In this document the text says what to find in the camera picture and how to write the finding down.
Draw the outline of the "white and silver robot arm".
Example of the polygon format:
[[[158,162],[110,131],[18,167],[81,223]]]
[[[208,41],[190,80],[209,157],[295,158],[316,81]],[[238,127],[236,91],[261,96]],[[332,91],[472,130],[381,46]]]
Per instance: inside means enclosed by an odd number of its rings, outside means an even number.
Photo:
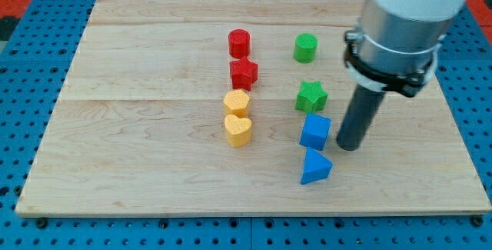
[[[438,52],[466,0],[364,0],[345,32],[344,66],[357,87],[337,144],[361,145],[386,92],[414,97],[434,76]]]

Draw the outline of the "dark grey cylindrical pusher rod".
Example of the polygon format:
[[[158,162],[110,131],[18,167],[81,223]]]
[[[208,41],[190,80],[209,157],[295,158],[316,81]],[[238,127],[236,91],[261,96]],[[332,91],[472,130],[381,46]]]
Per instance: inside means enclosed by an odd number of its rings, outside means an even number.
[[[384,96],[385,92],[374,92],[357,85],[337,134],[340,148],[355,151],[360,147]]]

